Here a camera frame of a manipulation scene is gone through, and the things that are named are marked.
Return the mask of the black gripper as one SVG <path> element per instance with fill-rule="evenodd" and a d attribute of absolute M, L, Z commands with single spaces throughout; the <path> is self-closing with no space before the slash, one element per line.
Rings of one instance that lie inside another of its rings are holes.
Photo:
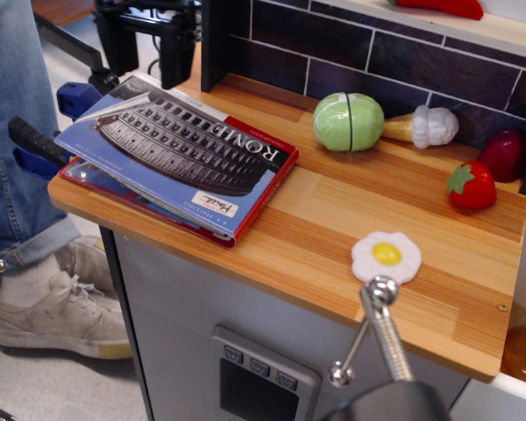
<path fill-rule="evenodd" d="M 162 35 L 163 89 L 190 77 L 200 1 L 95 1 L 99 36 L 110 70 L 121 76 L 139 66 L 135 32 Z"/>

